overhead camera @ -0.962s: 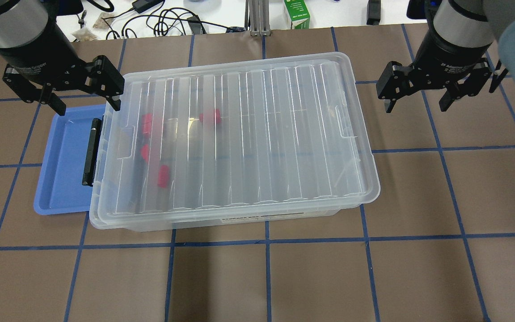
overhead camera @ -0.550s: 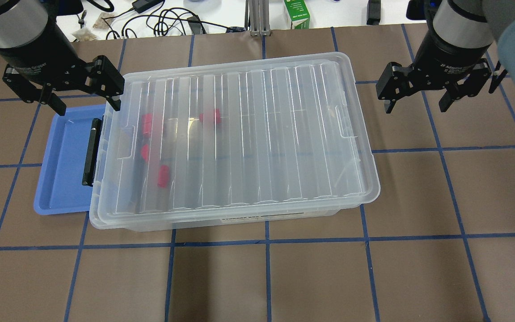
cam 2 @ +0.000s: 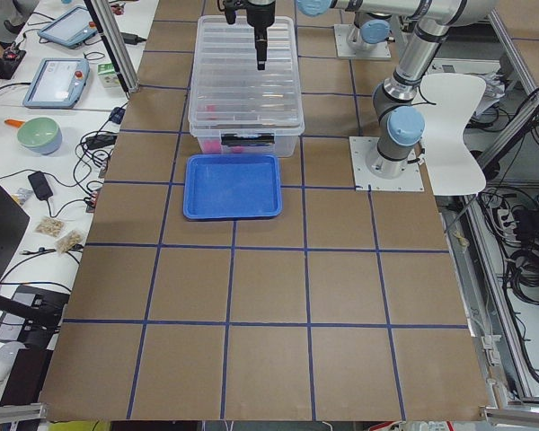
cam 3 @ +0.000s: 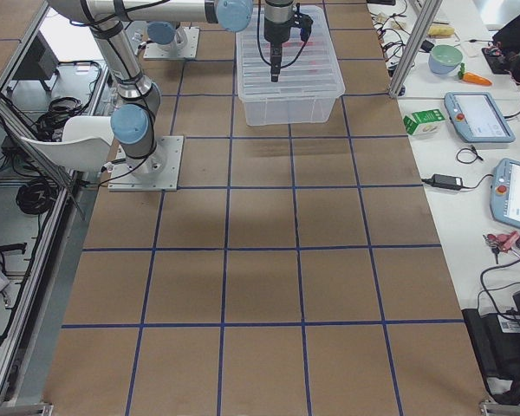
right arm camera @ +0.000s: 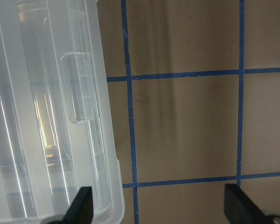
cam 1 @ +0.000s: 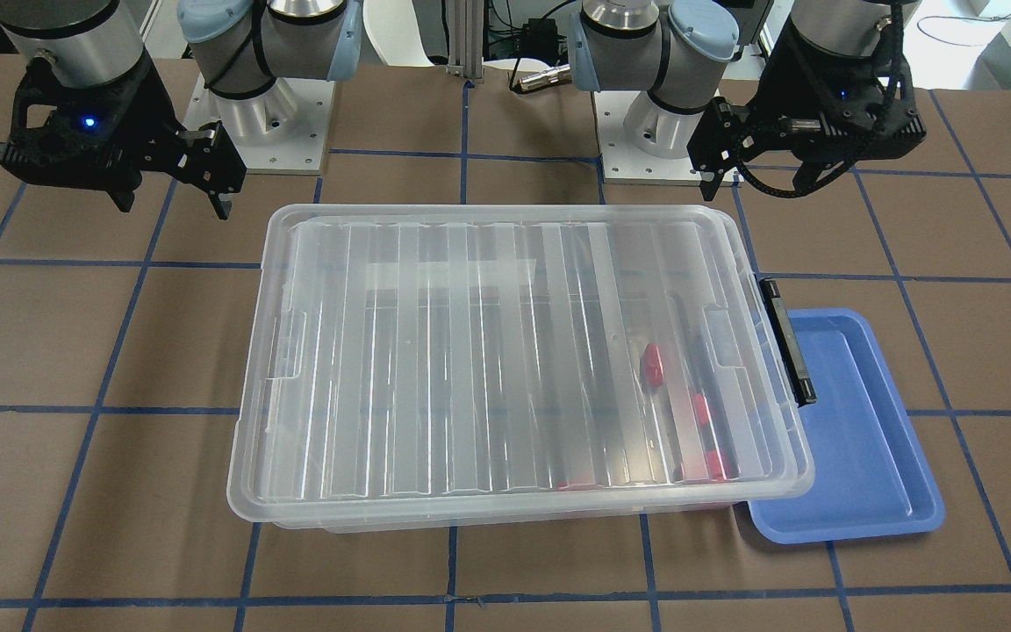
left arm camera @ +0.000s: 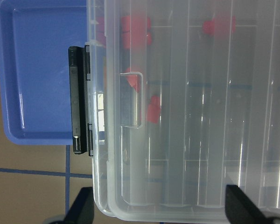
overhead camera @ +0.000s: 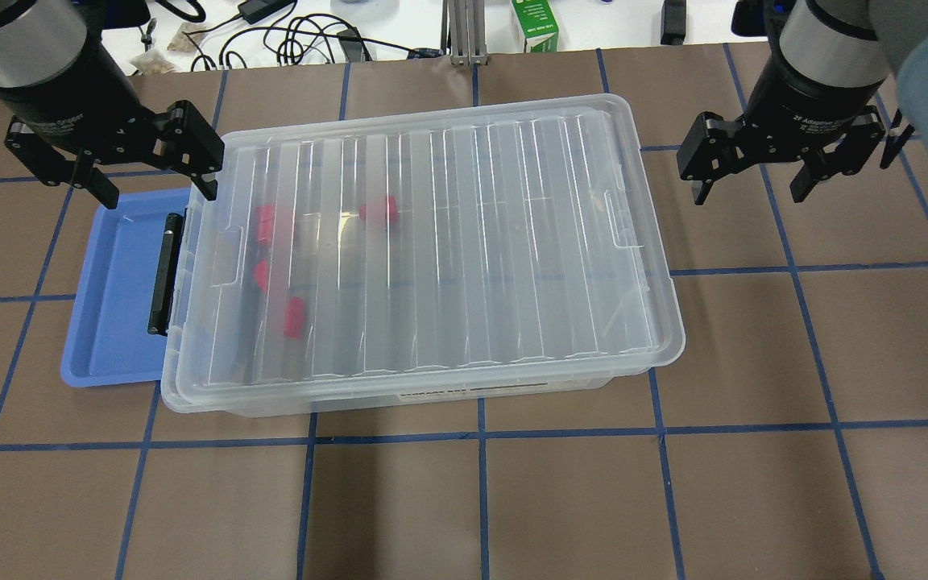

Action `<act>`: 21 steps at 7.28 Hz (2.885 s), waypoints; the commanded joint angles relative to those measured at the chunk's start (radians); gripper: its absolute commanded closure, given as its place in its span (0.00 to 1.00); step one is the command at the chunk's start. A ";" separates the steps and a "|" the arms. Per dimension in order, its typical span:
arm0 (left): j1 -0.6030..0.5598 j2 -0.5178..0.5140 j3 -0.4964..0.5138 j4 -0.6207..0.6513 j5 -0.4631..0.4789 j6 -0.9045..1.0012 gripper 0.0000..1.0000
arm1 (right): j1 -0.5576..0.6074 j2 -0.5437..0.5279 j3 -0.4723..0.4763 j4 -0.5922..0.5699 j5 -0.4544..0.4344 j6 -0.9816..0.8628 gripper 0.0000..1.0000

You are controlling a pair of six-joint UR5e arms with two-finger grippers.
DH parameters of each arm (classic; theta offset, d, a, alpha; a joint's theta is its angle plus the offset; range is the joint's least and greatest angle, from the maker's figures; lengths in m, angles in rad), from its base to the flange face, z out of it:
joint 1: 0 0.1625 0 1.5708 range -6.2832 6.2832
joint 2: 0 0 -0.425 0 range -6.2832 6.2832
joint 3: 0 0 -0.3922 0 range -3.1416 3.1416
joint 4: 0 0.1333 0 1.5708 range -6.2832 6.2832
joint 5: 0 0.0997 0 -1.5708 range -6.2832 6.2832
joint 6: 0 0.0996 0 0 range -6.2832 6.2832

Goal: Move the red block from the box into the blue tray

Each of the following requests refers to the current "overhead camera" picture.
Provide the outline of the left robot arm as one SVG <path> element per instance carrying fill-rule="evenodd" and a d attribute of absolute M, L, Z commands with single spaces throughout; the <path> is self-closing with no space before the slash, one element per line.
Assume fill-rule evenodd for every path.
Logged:
<path fill-rule="evenodd" d="M 104 48 L 110 28 L 150 21 L 143 1 L 0 1 L 0 102 L 12 113 L 5 147 L 49 187 L 118 204 L 108 165 L 143 163 L 187 176 L 207 201 L 218 193 L 225 146 L 188 100 L 143 105 Z"/>

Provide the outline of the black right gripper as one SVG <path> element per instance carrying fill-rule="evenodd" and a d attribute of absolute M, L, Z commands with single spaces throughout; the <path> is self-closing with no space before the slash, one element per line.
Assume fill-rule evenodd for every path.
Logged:
<path fill-rule="evenodd" d="M 789 184 L 795 203 L 806 201 L 822 181 L 854 176 L 880 144 L 880 168 L 893 164 L 916 127 L 896 110 L 891 127 L 880 120 L 872 99 L 878 84 L 833 88 L 783 77 L 760 77 L 747 109 L 726 121 L 703 111 L 677 151 L 677 170 L 689 181 L 694 205 L 704 205 L 711 188 L 726 176 L 759 163 L 803 160 Z M 825 147 L 835 146 L 833 151 Z"/>

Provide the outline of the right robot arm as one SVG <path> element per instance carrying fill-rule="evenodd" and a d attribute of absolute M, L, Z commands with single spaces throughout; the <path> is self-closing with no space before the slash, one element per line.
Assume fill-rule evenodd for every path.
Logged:
<path fill-rule="evenodd" d="M 802 202 L 877 147 L 883 168 L 913 135 L 928 151 L 928 1 L 739 1 L 731 30 L 770 54 L 736 120 L 703 111 L 682 140 L 696 205 L 758 164 L 802 162 L 789 184 Z"/>

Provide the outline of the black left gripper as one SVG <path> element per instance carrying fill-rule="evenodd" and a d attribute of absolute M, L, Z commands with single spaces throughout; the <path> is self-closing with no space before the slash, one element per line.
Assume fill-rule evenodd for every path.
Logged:
<path fill-rule="evenodd" d="M 195 104 L 155 114 L 129 81 L 48 81 L 3 90 L 5 147 L 44 186 L 82 189 L 107 209 L 119 191 L 100 165 L 141 163 L 187 176 L 216 201 L 225 144 Z"/>

